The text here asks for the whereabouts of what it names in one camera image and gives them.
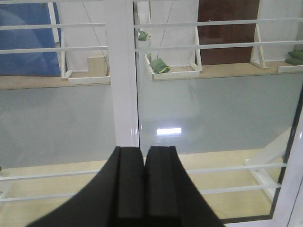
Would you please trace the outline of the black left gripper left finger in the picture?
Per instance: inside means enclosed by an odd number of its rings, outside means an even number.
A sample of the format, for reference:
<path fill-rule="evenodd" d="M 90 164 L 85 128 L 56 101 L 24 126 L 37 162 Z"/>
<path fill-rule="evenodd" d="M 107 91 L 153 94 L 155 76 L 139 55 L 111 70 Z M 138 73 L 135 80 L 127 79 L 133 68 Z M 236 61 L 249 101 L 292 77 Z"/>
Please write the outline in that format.
<path fill-rule="evenodd" d="M 141 227 L 143 156 L 136 147 L 115 147 L 93 179 L 31 227 Z"/>

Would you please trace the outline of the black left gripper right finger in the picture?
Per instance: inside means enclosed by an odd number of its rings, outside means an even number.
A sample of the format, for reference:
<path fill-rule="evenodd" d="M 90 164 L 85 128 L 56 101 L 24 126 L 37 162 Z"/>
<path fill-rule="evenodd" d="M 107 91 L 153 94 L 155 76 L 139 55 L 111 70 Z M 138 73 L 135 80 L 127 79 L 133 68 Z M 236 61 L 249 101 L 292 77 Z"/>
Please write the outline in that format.
<path fill-rule="evenodd" d="M 145 226 L 224 226 L 195 187 L 174 146 L 150 147 L 145 174 Z"/>

